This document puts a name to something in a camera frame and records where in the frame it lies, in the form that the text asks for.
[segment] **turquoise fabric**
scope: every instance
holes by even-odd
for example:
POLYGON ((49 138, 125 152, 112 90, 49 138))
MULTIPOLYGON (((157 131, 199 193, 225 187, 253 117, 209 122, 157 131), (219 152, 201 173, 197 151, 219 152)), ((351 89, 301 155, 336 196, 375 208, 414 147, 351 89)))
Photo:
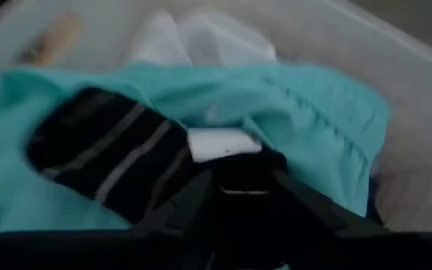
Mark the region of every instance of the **turquoise fabric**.
POLYGON ((383 145, 389 108, 342 73, 308 64, 135 64, 98 75, 22 67, 0 78, 0 232, 130 226, 47 181, 26 161, 35 126, 85 86, 119 92, 187 128, 242 128, 282 152, 295 181, 365 215, 369 170, 383 145))

